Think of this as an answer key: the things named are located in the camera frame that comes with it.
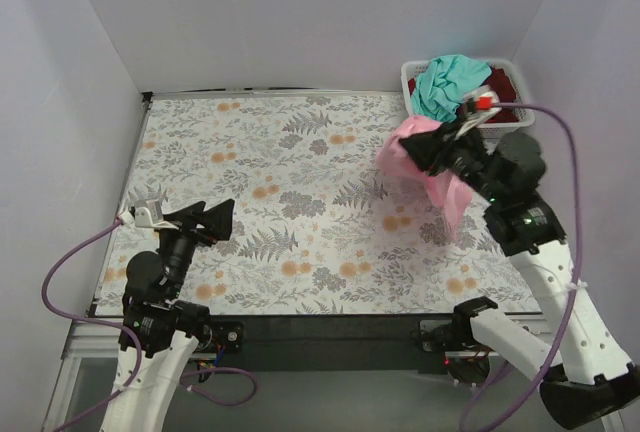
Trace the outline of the pink t shirt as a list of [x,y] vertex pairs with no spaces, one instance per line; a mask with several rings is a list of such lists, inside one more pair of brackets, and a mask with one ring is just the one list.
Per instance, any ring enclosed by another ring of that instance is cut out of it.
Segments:
[[419,182],[430,202],[439,207],[446,223],[446,231],[456,238],[465,210],[473,198],[473,190],[448,169],[433,167],[431,138],[441,122],[413,115],[404,120],[386,139],[376,156],[379,169],[386,175]]

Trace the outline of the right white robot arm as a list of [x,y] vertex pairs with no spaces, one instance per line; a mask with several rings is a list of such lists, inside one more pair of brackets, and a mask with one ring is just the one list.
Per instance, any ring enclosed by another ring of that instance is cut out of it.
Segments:
[[567,430],[618,411],[639,397],[639,367],[618,345],[577,278],[566,233],[537,188],[546,171],[538,142],[508,133],[487,151],[478,131],[454,124],[399,141],[422,172],[452,172],[487,200],[490,235],[529,286],[549,327],[546,343],[487,297],[458,304],[452,335],[464,349],[486,346],[533,381],[556,423]]

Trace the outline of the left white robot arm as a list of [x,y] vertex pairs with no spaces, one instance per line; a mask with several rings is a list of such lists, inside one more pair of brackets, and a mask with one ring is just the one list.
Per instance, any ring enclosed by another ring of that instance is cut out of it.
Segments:
[[153,251],[135,254],[126,268],[123,329],[117,369],[101,428],[159,431],[194,352],[213,338],[207,307],[180,300],[195,252],[230,239],[235,202],[199,201],[165,213],[161,200],[138,200],[120,215],[125,224],[159,236]]

